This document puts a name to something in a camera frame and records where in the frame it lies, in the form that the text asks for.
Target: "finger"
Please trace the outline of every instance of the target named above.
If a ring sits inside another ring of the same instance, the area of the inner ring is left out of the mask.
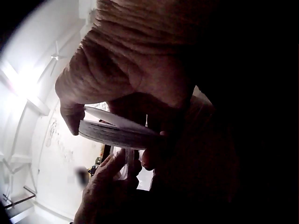
[[[112,157],[104,166],[101,167],[99,173],[103,177],[113,178],[125,165],[126,150],[121,149],[115,157]]]
[[[107,158],[99,165],[99,167],[105,166],[112,157],[113,157],[113,155],[111,155],[111,154],[109,156],[107,156]]]
[[[130,177],[125,180],[116,180],[114,184],[119,191],[135,190],[138,187],[139,180],[137,177]]]
[[[84,105],[65,105],[61,102],[60,113],[71,133],[78,135],[80,120],[83,120],[85,117]]]
[[[129,177],[136,177],[142,170],[141,162],[139,160],[134,160],[134,167],[129,173]]]
[[[160,135],[167,136],[165,131],[161,131]],[[156,142],[149,146],[142,154],[142,166],[146,170],[153,170],[159,162],[162,160],[162,152],[166,148],[166,139],[161,139],[161,141]]]

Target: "white wall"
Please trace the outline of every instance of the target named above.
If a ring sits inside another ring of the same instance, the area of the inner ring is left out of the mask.
[[[46,99],[79,46],[85,23],[85,19],[79,18],[78,0],[48,1],[28,16],[2,52],[0,184],[2,192],[8,193],[9,198],[22,197],[26,181],[33,190],[36,189],[30,172],[34,170],[32,173],[37,175],[39,157],[33,157],[32,135],[38,120],[49,119],[47,113],[40,112],[55,108],[51,103],[46,105]],[[50,61],[56,52],[56,41],[60,55],[68,58],[57,61],[50,77],[55,62]]]

